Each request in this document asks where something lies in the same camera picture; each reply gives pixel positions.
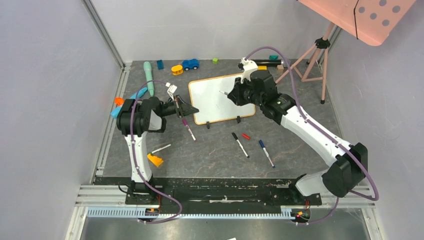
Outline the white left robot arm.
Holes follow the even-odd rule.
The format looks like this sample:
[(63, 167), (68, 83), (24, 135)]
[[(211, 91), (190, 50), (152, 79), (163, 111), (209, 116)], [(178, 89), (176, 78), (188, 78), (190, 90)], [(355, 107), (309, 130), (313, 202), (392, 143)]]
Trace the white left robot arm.
[(167, 116), (184, 118), (200, 110), (176, 95), (173, 100), (161, 101), (152, 96), (141, 102), (126, 99), (117, 114), (116, 126), (124, 136), (131, 162), (130, 195), (137, 195), (145, 204), (153, 203), (157, 190), (153, 187), (153, 173), (149, 165), (147, 134), (163, 133), (166, 130)]

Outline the blue capped whiteboard marker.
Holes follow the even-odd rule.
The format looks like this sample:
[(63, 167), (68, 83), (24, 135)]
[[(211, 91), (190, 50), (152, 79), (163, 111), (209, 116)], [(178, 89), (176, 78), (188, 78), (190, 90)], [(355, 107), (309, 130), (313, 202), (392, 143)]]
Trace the blue capped whiteboard marker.
[(269, 162), (270, 162), (270, 164), (271, 164), (272, 168), (275, 168), (276, 166), (275, 166), (275, 164), (273, 163), (273, 161), (272, 161), (272, 159), (271, 159), (271, 157), (270, 157), (270, 155), (269, 155), (269, 153), (268, 153), (268, 151), (267, 151), (267, 149), (266, 149), (266, 146), (265, 146), (264, 142), (260, 139), (260, 140), (258, 141), (258, 143), (259, 143), (259, 145), (261, 146), (262, 150), (264, 151), (264, 154), (265, 154), (265, 156), (267, 157), (267, 159), (269, 160)]

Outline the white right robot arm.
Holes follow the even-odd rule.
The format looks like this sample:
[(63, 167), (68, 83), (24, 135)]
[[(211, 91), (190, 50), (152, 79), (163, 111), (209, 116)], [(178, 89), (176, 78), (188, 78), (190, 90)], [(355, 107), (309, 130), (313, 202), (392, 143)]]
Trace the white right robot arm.
[(269, 71), (256, 70), (250, 80), (236, 77), (227, 98), (237, 106), (258, 106), (267, 118), (300, 137), (327, 164), (327, 170), (303, 174), (290, 184), (288, 196), (293, 203), (302, 204), (309, 196), (325, 192), (343, 198), (365, 178), (362, 167), (367, 168), (367, 148), (360, 142), (351, 145), (342, 141), (306, 115), (291, 96), (278, 92)]

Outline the purple capped whiteboard marker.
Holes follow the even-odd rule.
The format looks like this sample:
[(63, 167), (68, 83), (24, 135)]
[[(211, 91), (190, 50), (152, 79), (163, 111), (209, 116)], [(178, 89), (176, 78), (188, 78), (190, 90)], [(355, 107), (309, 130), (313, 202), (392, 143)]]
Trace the purple capped whiteboard marker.
[(187, 130), (188, 130), (190, 136), (192, 137), (193, 141), (197, 142), (197, 139), (196, 139), (195, 135), (193, 134), (190, 126), (188, 125), (187, 120), (185, 118), (182, 118), (182, 122), (183, 122), (184, 126), (187, 128)]

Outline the white whiteboard orange frame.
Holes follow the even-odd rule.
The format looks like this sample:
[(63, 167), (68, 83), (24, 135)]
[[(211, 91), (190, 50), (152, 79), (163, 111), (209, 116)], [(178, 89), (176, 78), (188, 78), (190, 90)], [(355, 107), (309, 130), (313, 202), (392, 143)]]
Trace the white whiteboard orange frame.
[(237, 106), (226, 95), (219, 92), (229, 93), (234, 87), (235, 78), (241, 76), (241, 74), (231, 74), (189, 82), (188, 91), (191, 105), (199, 109), (199, 112), (193, 115), (197, 125), (255, 115), (255, 105)]

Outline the red marker cap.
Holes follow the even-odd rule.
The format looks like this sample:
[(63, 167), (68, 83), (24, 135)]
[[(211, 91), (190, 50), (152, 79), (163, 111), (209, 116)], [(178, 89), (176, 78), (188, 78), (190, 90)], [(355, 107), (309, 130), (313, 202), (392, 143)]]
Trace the red marker cap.
[(251, 137), (250, 136), (248, 136), (247, 134), (245, 134), (245, 133), (242, 133), (241, 134), (241, 136), (242, 137), (244, 137), (245, 139), (247, 139), (247, 140), (250, 140), (251, 139)]

